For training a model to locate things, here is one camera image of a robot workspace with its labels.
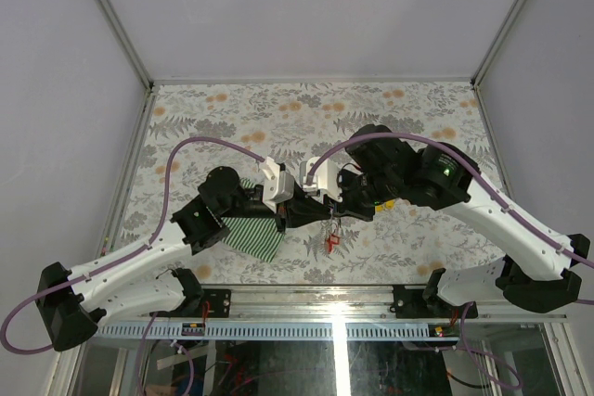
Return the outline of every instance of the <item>black component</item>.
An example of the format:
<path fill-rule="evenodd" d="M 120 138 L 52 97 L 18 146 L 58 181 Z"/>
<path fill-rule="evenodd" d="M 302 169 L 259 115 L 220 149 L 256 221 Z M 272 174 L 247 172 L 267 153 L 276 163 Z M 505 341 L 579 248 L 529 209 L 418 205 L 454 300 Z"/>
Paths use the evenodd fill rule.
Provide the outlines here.
<path fill-rule="evenodd" d="M 390 133 L 385 125 L 368 124 L 353 137 L 362 134 Z M 447 143 L 479 171 L 478 164 Z M 396 198 L 434 211 L 468 201 L 472 176 L 445 152 L 426 147 L 419 152 L 400 139 L 373 139 L 350 146 L 347 153 L 361 168 L 360 175 L 345 169 L 340 172 L 342 203 L 335 211 L 363 221 L 371 221 L 375 206 Z"/>
<path fill-rule="evenodd" d="M 353 137 L 363 134 L 390 133 L 385 125 L 368 124 Z M 420 157 L 413 148 L 399 139 L 374 139 L 350 146 L 346 152 L 361 168 L 362 174 L 349 181 L 342 190 L 342 199 L 357 207 L 374 208 L 401 197 L 407 189 L 407 178 L 417 169 Z"/>
<path fill-rule="evenodd" d="M 206 181 L 198 186 L 198 192 L 215 215 L 223 215 L 235 201 L 247 200 L 238 173 L 230 167 L 217 167 L 210 171 Z"/>
<path fill-rule="evenodd" d="M 447 376 L 450 379 L 455 380 L 456 382 L 458 382 L 460 385 L 463 385 L 464 387 L 468 387 L 469 389 L 486 390 L 486 389 L 490 389 L 491 388 L 491 384 L 469 384 L 465 380 L 462 380 L 462 379 L 460 379 L 458 377 L 455 377 L 449 371 L 447 372 Z"/>
<path fill-rule="evenodd" d="M 465 305 L 452 306 L 437 297 L 433 281 L 439 281 L 441 274 L 436 278 L 432 275 L 426 286 L 393 285 L 394 303 L 390 306 L 390 312 L 395 313 L 397 319 L 449 319 L 455 310 L 460 313 L 464 311 Z M 476 303 L 473 303 L 466 318 L 475 319 L 478 316 Z"/>
<path fill-rule="evenodd" d="M 364 134 L 390 134 L 391 132 L 385 125 L 367 124 L 353 134 L 351 139 Z M 397 183 L 402 182 L 418 164 L 418 155 L 413 148 L 396 138 L 374 139 L 352 145 L 345 150 L 363 172 L 386 172 L 386 168 L 389 168 L 391 176 Z"/>
<path fill-rule="evenodd" d="M 572 236 L 568 236 L 572 240 L 572 248 L 574 248 L 574 253 L 579 255 L 583 259 L 588 258 L 588 254 L 590 252 L 590 240 L 586 236 L 582 234 L 573 234 Z M 572 260 L 572 266 L 575 266 L 579 262 L 577 260 Z"/>
<path fill-rule="evenodd" d="M 59 262 L 50 264 L 41 273 L 37 291 L 68 281 L 70 273 Z M 85 311 L 71 287 L 53 292 L 35 303 L 56 351 L 68 350 L 92 338 L 97 332 L 96 321 L 105 314 L 104 310 Z"/>
<path fill-rule="evenodd" d="M 275 213 L 262 202 L 264 187 L 257 185 L 243 189 L 244 199 L 233 201 L 231 208 L 223 216 L 233 218 L 274 218 Z"/>
<path fill-rule="evenodd" d="M 189 269 L 178 268 L 172 271 L 172 276 L 179 280 L 186 298 L 182 304 L 175 309 L 181 317 L 193 314 L 200 307 L 200 301 L 204 297 L 204 290 L 194 273 Z"/>
<path fill-rule="evenodd" d="M 464 152 L 448 143 L 441 143 L 456 151 L 471 164 L 476 171 L 478 164 Z M 434 211 L 447 208 L 462 201 L 468 201 L 468 186 L 472 175 L 456 160 L 433 146 L 420 150 L 420 166 L 407 179 L 409 188 L 402 194 L 412 204 L 429 207 Z"/>
<path fill-rule="evenodd" d="M 301 227 L 313 222 L 330 219 L 330 209 L 313 198 L 295 184 L 293 198 L 278 205 L 278 214 L 286 227 Z"/>
<path fill-rule="evenodd" d="M 334 203 L 336 217 L 355 217 L 364 222 L 373 221 L 375 207 L 365 206 L 358 198 L 357 193 L 351 193 L 367 185 L 367 177 L 342 169 L 339 174 L 339 186 L 342 189 L 342 202 Z"/>
<path fill-rule="evenodd" d="M 544 314 L 577 300 L 582 279 L 572 271 L 563 271 L 561 280 L 533 280 L 510 257 L 506 256 L 504 261 L 506 264 L 495 285 L 509 303 Z"/>
<path fill-rule="evenodd" d="M 231 310 L 231 289 L 204 289 L 202 303 L 208 301 L 209 319 L 227 319 Z"/>
<path fill-rule="evenodd" d="M 179 224 L 186 235 L 183 241 L 192 247 L 194 254 L 209 248 L 230 233 L 223 220 L 209 211 L 200 195 L 181 211 L 174 213 L 171 221 Z"/>

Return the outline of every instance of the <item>green striped cloth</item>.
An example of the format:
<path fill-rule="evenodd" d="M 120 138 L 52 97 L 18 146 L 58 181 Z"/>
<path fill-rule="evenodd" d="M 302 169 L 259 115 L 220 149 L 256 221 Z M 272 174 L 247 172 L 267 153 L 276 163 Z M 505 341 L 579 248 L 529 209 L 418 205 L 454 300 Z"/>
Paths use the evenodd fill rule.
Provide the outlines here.
<path fill-rule="evenodd" d="M 253 183 L 243 179 L 241 186 L 253 187 Z M 277 231 L 272 218 L 223 218 L 223 222 L 231 230 L 223 242 L 265 262 L 272 262 L 277 255 L 278 245 L 285 237 Z"/>

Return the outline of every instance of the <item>red wire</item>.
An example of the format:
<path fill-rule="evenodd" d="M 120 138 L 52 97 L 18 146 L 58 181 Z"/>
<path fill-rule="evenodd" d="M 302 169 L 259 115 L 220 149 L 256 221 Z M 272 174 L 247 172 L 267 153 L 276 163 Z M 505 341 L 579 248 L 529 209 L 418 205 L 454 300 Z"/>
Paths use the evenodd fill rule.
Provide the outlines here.
<path fill-rule="evenodd" d="M 208 319 L 208 313 L 211 311 L 211 303 L 205 301 L 204 306 L 205 308 L 202 310 L 202 324 L 206 326 L 206 319 Z"/>

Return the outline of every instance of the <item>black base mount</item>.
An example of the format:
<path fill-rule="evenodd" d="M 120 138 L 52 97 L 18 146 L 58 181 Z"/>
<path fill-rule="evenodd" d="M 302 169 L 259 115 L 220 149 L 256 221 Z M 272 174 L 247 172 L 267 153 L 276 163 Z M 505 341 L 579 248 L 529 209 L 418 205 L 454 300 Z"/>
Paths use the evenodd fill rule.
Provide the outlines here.
<path fill-rule="evenodd" d="M 427 299 L 425 285 L 393 285 L 394 303 L 390 305 L 390 313 L 396 319 L 449 319 L 458 310 L 464 311 L 464 306 L 452 306 L 441 299 Z M 479 316 L 476 303 L 473 303 L 466 315 L 467 319 Z"/>

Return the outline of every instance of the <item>floral patterned surface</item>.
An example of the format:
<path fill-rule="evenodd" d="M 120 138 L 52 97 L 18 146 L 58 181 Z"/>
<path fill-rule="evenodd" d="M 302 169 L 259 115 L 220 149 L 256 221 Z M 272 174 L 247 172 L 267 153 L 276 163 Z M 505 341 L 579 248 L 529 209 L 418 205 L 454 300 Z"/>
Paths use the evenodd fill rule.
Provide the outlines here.
<path fill-rule="evenodd" d="M 165 85 L 157 94 L 117 246 L 156 226 L 165 162 L 184 138 L 224 138 L 283 161 L 297 173 L 302 160 L 321 155 L 370 122 L 452 143 L 500 185 L 468 83 Z M 345 152 L 333 159 L 349 161 Z M 173 165 L 170 214 L 191 200 L 207 172 L 220 165 L 263 182 L 255 162 L 238 152 L 208 144 L 185 147 Z M 342 243 L 331 254 L 323 246 L 327 225 L 289 230 L 271 263 L 219 243 L 185 266 L 203 283 L 421 283 L 435 268 L 466 268 L 502 255 L 465 224 L 402 200 L 377 213 L 373 223 L 342 219 Z"/>

